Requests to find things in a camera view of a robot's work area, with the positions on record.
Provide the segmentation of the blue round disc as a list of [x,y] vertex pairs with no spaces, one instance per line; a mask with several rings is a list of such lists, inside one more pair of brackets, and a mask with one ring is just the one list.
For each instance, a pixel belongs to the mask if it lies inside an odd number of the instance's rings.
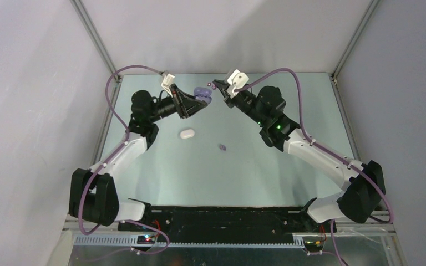
[[204,87],[196,87],[194,89],[194,97],[196,100],[201,100],[206,102],[208,105],[212,101],[212,90],[210,88],[204,88]]

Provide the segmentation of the white earbud charging case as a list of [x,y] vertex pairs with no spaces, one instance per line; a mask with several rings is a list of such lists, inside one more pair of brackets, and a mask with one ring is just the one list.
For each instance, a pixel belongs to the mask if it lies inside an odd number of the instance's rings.
[[179,137],[181,139],[189,139],[189,138],[192,138],[194,136],[195,136],[195,130],[194,129],[185,129],[185,130],[182,130],[179,133]]

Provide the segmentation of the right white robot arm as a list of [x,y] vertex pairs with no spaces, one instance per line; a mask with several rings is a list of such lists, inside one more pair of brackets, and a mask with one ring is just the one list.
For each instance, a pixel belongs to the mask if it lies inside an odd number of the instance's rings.
[[238,108],[256,122],[260,135],[269,147],[296,156],[324,172],[340,189],[325,198],[309,200],[302,211],[300,223],[309,232],[316,231],[323,222],[346,217],[364,223],[385,194],[383,171],[375,161],[362,163],[351,160],[305,137],[302,126],[284,114],[286,101],[278,87],[264,86],[258,95],[245,90],[230,96],[230,85],[214,80],[213,85],[230,108]]

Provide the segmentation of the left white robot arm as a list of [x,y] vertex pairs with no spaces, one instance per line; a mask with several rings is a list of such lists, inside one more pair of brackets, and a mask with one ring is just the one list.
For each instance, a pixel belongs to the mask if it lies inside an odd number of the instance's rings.
[[76,169],[72,174],[69,215],[74,218],[109,226],[115,221],[131,220],[140,231],[153,224],[153,215],[145,211],[147,203],[123,199],[120,195],[122,174],[154,143],[159,128],[157,121],[172,114],[186,119],[211,103],[212,91],[197,87],[192,95],[171,84],[163,99],[139,90],[131,97],[131,117],[121,141],[105,158],[89,169]]

